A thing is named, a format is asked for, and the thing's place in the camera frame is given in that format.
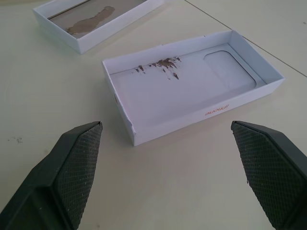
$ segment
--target box inner bottom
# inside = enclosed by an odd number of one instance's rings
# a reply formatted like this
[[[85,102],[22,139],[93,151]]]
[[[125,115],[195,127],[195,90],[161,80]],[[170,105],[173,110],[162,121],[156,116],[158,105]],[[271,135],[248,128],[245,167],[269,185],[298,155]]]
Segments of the box inner bottom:
[[[89,0],[50,20],[75,38],[81,38],[132,10],[146,0]]]
[[[230,53],[207,53],[205,49],[110,75],[137,132],[265,85]]]

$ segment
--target cardboard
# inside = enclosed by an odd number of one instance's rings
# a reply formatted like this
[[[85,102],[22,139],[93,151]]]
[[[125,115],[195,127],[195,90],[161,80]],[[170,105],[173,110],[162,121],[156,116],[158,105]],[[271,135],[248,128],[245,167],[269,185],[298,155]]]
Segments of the cardboard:
[[[78,53],[172,0],[54,0],[33,9],[50,34]]]
[[[235,31],[103,61],[133,144],[272,93],[284,77]]]

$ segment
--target open box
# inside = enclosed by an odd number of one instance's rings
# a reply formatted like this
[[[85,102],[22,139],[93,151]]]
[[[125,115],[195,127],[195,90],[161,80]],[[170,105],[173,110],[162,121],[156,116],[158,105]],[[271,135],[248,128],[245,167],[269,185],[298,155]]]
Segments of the open box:
[[[172,0],[54,0],[34,8],[38,22],[84,53]]]
[[[102,62],[133,144],[272,93],[284,77],[236,31]]]

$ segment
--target table surface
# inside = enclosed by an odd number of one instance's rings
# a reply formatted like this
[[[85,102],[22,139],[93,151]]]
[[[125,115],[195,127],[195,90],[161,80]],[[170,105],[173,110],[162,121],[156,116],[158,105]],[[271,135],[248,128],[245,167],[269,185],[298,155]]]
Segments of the table surface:
[[[100,61],[228,28],[178,1],[78,55],[38,27],[31,9],[41,3],[0,7],[0,209],[62,133],[101,120],[96,174],[80,230],[273,229],[246,183],[230,125],[242,120],[280,130],[307,153],[307,79],[288,66],[306,71],[300,44],[290,59],[274,53],[288,65],[254,46],[286,78],[272,95],[133,147]],[[265,40],[266,33],[257,33]],[[248,38],[257,44],[253,36]],[[279,42],[287,46],[293,36],[284,37]],[[278,51],[270,39],[263,44]]]

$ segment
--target white cardboard box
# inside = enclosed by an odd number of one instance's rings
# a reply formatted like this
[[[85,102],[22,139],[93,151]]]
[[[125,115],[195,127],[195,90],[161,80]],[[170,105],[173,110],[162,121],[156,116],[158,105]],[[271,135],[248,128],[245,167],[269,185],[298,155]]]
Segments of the white cardboard box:
[[[47,31],[49,31],[49,33],[55,37],[58,37],[74,50],[82,54],[95,45],[106,40],[108,37],[122,30],[129,24],[161,6],[165,2],[169,1],[172,0],[147,0],[132,10],[94,29],[81,38],[76,38],[70,35],[64,29],[60,28],[58,25],[49,20],[49,18],[83,3],[84,0],[53,0],[37,8],[34,8],[33,12],[38,22]]]
[[[102,65],[135,146],[266,96],[284,81],[236,31],[157,46]]]

